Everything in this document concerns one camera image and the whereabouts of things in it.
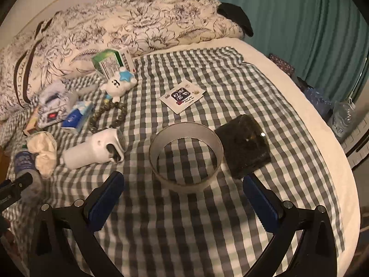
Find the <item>plastic bottle blue label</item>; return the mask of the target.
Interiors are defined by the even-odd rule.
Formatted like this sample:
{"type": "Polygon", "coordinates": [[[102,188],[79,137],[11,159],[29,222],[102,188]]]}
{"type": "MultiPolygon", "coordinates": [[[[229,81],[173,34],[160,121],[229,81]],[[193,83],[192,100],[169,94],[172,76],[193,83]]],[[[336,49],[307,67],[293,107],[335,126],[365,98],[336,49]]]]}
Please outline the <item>plastic bottle blue label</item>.
{"type": "Polygon", "coordinates": [[[36,169],[35,156],[26,148],[14,157],[14,172],[21,191],[21,201],[36,204],[41,201],[42,179],[36,169]]]}

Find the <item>cream cloth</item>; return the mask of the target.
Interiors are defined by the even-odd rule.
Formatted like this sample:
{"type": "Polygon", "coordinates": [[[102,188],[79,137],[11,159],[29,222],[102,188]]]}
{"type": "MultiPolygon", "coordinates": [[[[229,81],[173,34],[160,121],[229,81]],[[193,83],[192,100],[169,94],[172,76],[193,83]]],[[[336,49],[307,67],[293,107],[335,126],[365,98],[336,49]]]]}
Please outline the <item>cream cloth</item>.
{"type": "Polygon", "coordinates": [[[49,179],[57,165],[57,143],[53,135],[36,132],[27,138],[27,148],[36,155],[35,166],[42,179],[49,179]]]}

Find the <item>red beige medicine box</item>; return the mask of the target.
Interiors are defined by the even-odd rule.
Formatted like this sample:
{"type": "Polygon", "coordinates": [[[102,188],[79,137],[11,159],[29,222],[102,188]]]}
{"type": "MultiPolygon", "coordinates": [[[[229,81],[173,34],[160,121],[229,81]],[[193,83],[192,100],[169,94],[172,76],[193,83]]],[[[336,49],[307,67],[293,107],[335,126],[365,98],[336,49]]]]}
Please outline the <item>red beige medicine box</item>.
{"type": "Polygon", "coordinates": [[[32,134],[40,131],[40,128],[38,126],[38,119],[39,119],[39,107],[37,106],[33,111],[31,117],[29,118],[26,127],[23,129],[23,133],[26,136],[31,136],[32,134]]]}

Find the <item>blue white tissue pack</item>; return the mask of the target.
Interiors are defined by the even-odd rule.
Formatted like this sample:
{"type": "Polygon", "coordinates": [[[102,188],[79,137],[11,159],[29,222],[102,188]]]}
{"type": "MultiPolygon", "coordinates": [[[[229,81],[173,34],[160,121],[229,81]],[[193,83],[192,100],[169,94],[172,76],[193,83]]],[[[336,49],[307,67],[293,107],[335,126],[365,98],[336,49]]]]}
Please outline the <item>blue white tissue pack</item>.
{"type": "Polygon", "coordinates": [[[78,134],[93,109],[94,104],[91,101],[78,101],[62,122],[61,130],[66,133],[78,134]]]}

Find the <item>floral tissue pack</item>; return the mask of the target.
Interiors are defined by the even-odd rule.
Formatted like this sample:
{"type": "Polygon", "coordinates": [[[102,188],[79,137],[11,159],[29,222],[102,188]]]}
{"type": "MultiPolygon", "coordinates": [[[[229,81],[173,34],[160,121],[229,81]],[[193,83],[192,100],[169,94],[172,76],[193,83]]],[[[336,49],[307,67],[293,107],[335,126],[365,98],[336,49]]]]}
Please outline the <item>floral tissue pack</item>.
{"type": "Polygon", "coordinates": [[[62,81],[45,87],[39,95],[38,122],[40,129],[64,121],[77,102],[77,93],[67,90],[62,81]]]}

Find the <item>white cylindrical handheld device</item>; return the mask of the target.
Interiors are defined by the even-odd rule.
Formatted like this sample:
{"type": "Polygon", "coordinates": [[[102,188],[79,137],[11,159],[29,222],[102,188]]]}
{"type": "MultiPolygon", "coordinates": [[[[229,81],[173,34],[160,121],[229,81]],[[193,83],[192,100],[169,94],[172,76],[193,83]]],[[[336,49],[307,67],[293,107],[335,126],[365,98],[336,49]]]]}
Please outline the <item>white cylindrical handheld device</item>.
{"type": "Polygon", "coordinates": [[[120,163],[127,149],[124,134],[116,128],[106,128],[89,136],[85,142],[62,152],[62,162],[70,170],[97,163],[120,163]]]}

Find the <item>clear water bottle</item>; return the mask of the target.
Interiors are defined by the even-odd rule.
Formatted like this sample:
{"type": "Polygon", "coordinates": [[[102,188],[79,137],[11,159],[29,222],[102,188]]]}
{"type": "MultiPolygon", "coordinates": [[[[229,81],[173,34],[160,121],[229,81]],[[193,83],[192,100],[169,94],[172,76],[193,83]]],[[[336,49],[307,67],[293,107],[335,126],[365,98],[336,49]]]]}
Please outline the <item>clear water bottle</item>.
{"type": "Polygon", "coordinates": [[[352,98],[342,102],[336,102],[333,108],[332,116],[329,120],[329,126],[333,131],[339,143],[342,143],[353,128],[356,111],[352,98]]]}

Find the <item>floral folded duvet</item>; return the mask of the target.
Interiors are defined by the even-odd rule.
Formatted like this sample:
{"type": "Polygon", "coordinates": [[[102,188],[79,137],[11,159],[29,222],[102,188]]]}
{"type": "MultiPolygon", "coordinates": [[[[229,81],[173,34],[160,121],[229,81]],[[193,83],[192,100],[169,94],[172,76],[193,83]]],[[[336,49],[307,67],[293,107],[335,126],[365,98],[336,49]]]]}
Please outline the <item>floral folded duvet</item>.
{"type": "Polygon", "coordinates": [[[58,11],[1,49],[1,119],[59,79],[93,70],[92,57],[127,48],[132,57],[218,38],[242,28],[218,13],[218,0],[97,0],[58,11]]]}

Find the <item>green white carton box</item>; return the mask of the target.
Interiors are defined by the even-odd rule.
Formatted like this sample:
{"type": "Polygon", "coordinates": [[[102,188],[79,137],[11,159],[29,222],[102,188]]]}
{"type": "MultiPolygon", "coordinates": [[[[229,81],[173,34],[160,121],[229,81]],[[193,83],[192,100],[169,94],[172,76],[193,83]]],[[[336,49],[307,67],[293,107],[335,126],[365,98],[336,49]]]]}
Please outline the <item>green white carton box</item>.
{"type": "Polygon", "coordinates": [[[120,68],[125,68],[131,73],[135,73],[133,59],[127,47],[121,49],[105,49],[92,57],[94,68],[106,79],[114,76],[120,68]]]}

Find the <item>white sticker card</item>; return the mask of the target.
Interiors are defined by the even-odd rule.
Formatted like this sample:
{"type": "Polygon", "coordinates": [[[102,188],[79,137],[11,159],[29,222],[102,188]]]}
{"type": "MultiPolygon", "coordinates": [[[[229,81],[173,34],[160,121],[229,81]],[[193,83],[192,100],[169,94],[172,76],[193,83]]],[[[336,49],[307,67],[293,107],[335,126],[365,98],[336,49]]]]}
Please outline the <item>white sticker card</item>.
{"type": "Polygon", "coordinates": [[[205,92],[199,86],[184,80],[160,97],[160,101],[175,114],[179,114],[200,100],[205,92]]]}

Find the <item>teal curtain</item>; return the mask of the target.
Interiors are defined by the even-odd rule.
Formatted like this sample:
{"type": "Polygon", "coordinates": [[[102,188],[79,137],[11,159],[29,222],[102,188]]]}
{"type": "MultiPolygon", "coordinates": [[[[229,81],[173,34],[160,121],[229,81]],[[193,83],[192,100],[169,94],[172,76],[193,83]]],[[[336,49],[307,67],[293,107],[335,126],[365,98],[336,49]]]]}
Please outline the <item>teal curtain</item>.
{"type": "Polygon", "coordinates": [[[352,0],[220,0],[251,22],[247,42],[291,64],[332,101],[358,99],[368,80],[368,23],[352,0]]]}

